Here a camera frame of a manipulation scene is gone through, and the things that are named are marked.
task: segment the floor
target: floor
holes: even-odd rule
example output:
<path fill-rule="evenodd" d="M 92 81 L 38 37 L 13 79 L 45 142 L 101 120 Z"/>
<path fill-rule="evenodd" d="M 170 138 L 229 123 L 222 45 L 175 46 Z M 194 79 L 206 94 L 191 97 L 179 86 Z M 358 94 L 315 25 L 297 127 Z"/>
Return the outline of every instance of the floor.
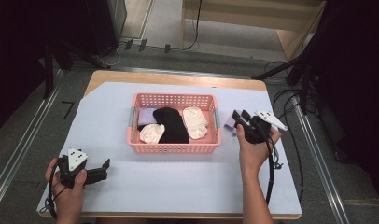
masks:
<path fill-rule="evenodd" d="M 164 4 L 168 1 L 154 1 L 153 8 L 158 8 L 155 2 Z M 139 52 L 139 47 L 136 45 L 127 50 L 120 49 L 120 61 L 112 67 L 113 70 L 122 71 L 134 67 L 146 69 L 143 71 L 155 71 L 149 69 L 189 71 L 196 73 L 197 76 L 249 79 L 252 75 L 261 74 L 280 64 L 270 62 L 285 60 L 281 47 L 275 42 L 274 31 L 271 30 L 257 31 L 262 36 L 260 37 L 261 41 L 253 43 L 255 50 L 249 50 L 251 48 L 228 44 L 229 42 L 243 42 L 242 40 L 237 41 L 240 36 L 236 35 L 233 35 L 231 39 L 223 38 L 220 40 L 221 42 L 216 42 L 215 46 L 209 45 L 207 37 L 210 35 L 206 35 L 208 28 L 200 29 L 199 48 L 193 51 L 173 50 L 166 54 L 163 49 L 164 45 L 169 43 L 174 46 L 177 42 L 175 38 L 161 37 L 158 33 L 158 30 L 161 29 L 155 29 L 155 26 L 152 25 L 152 21 L 155 20 L 151 18 L 158 17 L 157 14 L 157 11 L 150 11 L 147 27 L 144 29 L 142 38 L 147 38 L 146 49 Z M 188 21 L 186 27 L 191 32 L 191 21 Z M 235 27 L 234 29 L 241 30 L 243 28 Z M 186 36 L 189 38 L 187 43 L 190 43 L 190 35 Z M 271 42 L 264 43 L 263 40 L 271 40 Z M 152 48 L 153 45 L 163 48 Z M 92 72 L 95 71 L 89 64 L 76 56 L 73 56 L 73 59 L 75 60 L 73 69 L 63 71 L 57 76 L 56 83 L 60 83 L 60 85 L 58 85 L 59 89 L 50 105 L 45 105 L 46 101 L 42 100 L 44 86 L 41 85 L 0 131 L 0 174 L 10 168 L 7 167 L 7 163 L 16 153 L 16 149 L 25 149 L 24 155 L 21 155 L 18 171 L 13 176 L 9 187 L 5 189 L 5 195 L 1 199 L 0 223 L 54 223 L 51 218 L 40 217 L 35 210 L 46 186 L 43 173 L 49 160 L 56 157 L 62 149 L 71 122 L 75 118 L 77 103 L 83 96 Z M 117 55 L 115 52 L 111 52 L 103 60 L 114 63 L 117 61 Z M 265 80 L 271 101 L 279 91 L 288 88 L 285 77 L 286 73 L 282 72 Z M 283 113 L 283 105 L 288 97 L 289 95 L 284 95 L 277 102 L 275 114 Z M 64 102 L 75 103 L 66 118 L 64 117 L 69 105 Z M 34 115 L 43 104 L 48 109 L 48 113 L 44 115 L 30 140 L 23 143 L 21 138 L 26 134 Z M 368 175 L 355 164 L 337 162 L 331 142 L 320 120 L 314 114 L 309 114 L 307 118 L 311 123 L 331 178 L 343 200 L 344 211 L 350 223 L 378 224 L 379 199 Z M 294 111 L 288 113 L 288 122 L 299 149 L 301 166 L 290 134 L 283 133 L 282 140 L 299 195 L 303 189 L 302 217 L 298 220 L 276 220 L 275 223 L 349 223 L 338 221 L 331 209 L 330 200 L 323 187 L 314 157 L 299 118 Z M 94 218 L 84 217 L 80 221 L 81 223 L 94 223 Z M 172 220 L 150 220 L 149 222 L 172 223 Z"/>

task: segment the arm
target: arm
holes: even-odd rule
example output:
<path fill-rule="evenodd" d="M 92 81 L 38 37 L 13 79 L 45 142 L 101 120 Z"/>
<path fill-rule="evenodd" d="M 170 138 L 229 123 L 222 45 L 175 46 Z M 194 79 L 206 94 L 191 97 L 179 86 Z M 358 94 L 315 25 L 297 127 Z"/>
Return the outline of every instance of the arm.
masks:
<path fill-rule="evenodd" d="M 49 181 L 50 174 L 52 173 L 53 166 L 56 164 L 57 160 L 53 159 L 45 172 L 45 178 Z M 75 185 L 72 189 L 64 188 L 59 180 L 59 172 L 53 177 L 53 194 L 59 194 L 55 198 L 57 215 L 56 224 L 75 224 L 79 219 L 79 215 L 82 211 L 82 205 L 84 200 L 83 187 L 85 180 L 87 179 L 87 171 L 82 170 L 76 176 Z"/>
<path fill-rule="evenodd" d="M 271 128 L 271 138 L 274 143 L 277 142 L 280 135 L 280 132 Z M 240 145 L 239 162 L 243 181 L 243 223 L 274 223 L 259 182 L 260 167 L 268 158 L 266 143 L 248 143 L 245 140 L 245 131 L 242 125 L 237 125 L 237 136 Z"/>

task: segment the black cloth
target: black cloth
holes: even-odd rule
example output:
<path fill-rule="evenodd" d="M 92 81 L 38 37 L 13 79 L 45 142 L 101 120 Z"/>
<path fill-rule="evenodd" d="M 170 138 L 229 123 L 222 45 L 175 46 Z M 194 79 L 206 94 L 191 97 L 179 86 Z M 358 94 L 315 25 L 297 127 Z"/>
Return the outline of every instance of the black cloth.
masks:
<path fill-rule="evenodd" d="M 165 127 L 159 143 L 188 144 L 190 142 L 183 119 L 176 109 L 163 107 L 155 110 L 153 116 L 158 124 L 163 124 Z"/>

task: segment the gray floor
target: gray floor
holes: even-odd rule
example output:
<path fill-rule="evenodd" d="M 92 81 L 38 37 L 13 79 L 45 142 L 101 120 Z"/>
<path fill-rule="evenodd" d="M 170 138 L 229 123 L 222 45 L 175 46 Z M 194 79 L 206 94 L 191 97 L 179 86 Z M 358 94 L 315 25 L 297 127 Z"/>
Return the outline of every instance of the gray floor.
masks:
<path fill-rule="evenodd" d="M 114 56 L 107 56 L 106 61 L 113 62 Z M 146 48 L 138 52 L 138 47 L 122 51 L 121 61 L 114 70 L 127 67 L 150 68 L 162 70 L 191 71 L 202 76 L 246 78 L 263 72 L 262 60 L 237 58 L 197 52 L 172 51 L 164 54 L 163 49 Z M 19 171 L 16 173 L 5 197 L 0 202 L 0 223 L 53 223 L 51 218 L 40 217 L 35 211 L 41 194 L 46 186 L 44 171 L 52 157 L 56 157 L 62 149 L 71 122 L 76 114 L 77 103 L 87 87 L 94 71 L 90 65 L 75 60 L 72 71 L 65 71 L 61 89 L 33 143 L 24 157 Z M 267 79 L 267 88 L 271 99 L 287 86 L 284 82 L 285 73 Z M 27 101 L 6 123 L 0 131 L 0 174 L 16 145 L 21 140 L 27 125 L 42 102 L 43 85 L 37 88 Z M 286 99 L 279 100 L 276 114 L 282 113 Z M 63 119 L 68 105 L 62 101 L 76 102 L 67 119 Z M 334 159 L 333 150 L 320 121 L 309 115 L 318 143 L 322 149 L 332 178 L 344 200 L 344 208 L 351 223 L 379 223 L 379 199 L 370 179 L 355 164 L 341 164 Z M 294 112 L 288 114 L 289 124 L 297 140 L 302 159 L 304 192 L 302 198 L 302 217 L 298 220 L 283 220 L 283 223 L 335 223 L 329 200 L 317 174 L 315 163 L 309 152 L 302 128 Z M 296 187 L 300 189 L 300 172 L 293 142 L 288 133 L 283 133 L 288 162 Z M 94 222 L 94 218 L 82 218 L 81 222 Z"/>

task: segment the table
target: table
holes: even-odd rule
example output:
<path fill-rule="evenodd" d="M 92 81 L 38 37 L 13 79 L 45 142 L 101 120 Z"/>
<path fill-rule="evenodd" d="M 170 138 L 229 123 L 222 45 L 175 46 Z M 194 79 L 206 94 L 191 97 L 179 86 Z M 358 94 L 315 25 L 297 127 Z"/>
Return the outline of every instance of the table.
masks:
<path fill-rule="evenodd" d="M 210 155 L 133 152 L 126 142 L 129 118 L 125 115 L 130 112 L 133 93 L 144 90 L 214 93 L 218 98 L 220 122 L 232 113 L 224 109 L 227 105 L 242 105 L 237 94 L 252 93 L 246 99 L 258 100 L 257 107 L 262 109 L 271 107 L 265 84 L 257 80 L 95 72 L 62 150 L 65 154 L 68 147 L 82 148 L 89 155 L 88 169 L 100 167 L 106 159 L 111 159 L 107 180 L 87 186 L 82 216 L 240 218 L 239 148 L 236 137 L 228 131 L 223 132 L 222 144 Z M 226 101 L 221 100 L 222 92 Z M 251 107 L 245 105 L 243 109 L 254 109 L 252 104 L 246 104 Z M 273 218 L 296 219 L 302 211 L 281 141 L 276 148 L 285 165 L 275 172 L 270 210 Z M 266 162 L 260 171 L 264 192 L 269 177 L 267 166 Z M 37 211 L 44 206 L 46 194 Z"/>
<path fill-rule="evenodd" d="M 203 0 L 200 20 L 275 29 L 286 58 L 291 60 L 316 30 L 325 4 L 320 0 Z M 198 9 L 199 0 L 183 0 L 181 47 L 184 20 L 196 20 Z"/>

